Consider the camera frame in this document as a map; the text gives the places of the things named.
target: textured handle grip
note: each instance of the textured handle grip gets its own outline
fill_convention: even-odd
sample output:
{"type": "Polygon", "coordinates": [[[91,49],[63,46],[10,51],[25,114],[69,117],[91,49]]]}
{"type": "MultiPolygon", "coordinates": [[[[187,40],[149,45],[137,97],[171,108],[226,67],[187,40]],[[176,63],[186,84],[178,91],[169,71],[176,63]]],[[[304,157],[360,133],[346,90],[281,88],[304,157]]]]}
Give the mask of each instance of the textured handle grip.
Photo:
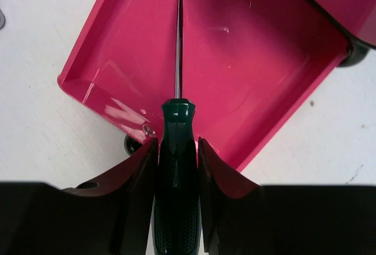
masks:
{"type": "Polygon", "coordinates": [[[192,133],[194,104],[171,99],[163,106],[153,238],[156,254],[196,255],[201,220],[196,145],[192,133]]]}

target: stain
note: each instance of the stain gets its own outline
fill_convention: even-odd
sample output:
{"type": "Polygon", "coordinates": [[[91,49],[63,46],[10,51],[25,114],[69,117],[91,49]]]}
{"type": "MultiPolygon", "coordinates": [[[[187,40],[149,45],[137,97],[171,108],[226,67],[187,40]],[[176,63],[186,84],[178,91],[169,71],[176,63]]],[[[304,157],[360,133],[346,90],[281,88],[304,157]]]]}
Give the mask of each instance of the stain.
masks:
{"type": "Polygon", "coordinates": [[[352,182],[352,181],[353,181],[353,180],[359,175],[359,172],[360,172],[360,170],[363,168],[363,166],[364,166],[364,164],[362,164],[358,169],[355,170],[354,175],[351,177],[350,180],[348,180],[348,181],[346,182],[346,184],[351,183],[351,182],[352,182]]]}

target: white table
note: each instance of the white table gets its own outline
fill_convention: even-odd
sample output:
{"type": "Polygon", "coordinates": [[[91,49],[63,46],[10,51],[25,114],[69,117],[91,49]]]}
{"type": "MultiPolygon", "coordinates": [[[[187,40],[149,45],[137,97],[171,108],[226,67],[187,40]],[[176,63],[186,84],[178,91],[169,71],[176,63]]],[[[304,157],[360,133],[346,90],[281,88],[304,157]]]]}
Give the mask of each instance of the white table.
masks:
{"type": "MultiPolygon", "coordinates": [[[[56,83],[94,1],[0,0],[6,16],[0,30],[0,180],[72,187],[127,158],[124,133],[56,83]]],[[[356,67],[336,69],[243,174],[261,184],[376,184],[375,145],[371,52],[356,67]]]]}

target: metal shaft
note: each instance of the metal shaft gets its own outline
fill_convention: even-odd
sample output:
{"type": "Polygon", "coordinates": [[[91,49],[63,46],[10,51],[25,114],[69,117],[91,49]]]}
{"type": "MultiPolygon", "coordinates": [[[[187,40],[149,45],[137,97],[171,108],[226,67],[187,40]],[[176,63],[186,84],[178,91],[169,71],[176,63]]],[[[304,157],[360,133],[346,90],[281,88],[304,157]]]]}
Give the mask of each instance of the metal shaft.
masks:
{"type": "Polygon", "coordinates": [[[183,93],[183,0],[177,0],[175,98],[183,93]]]}

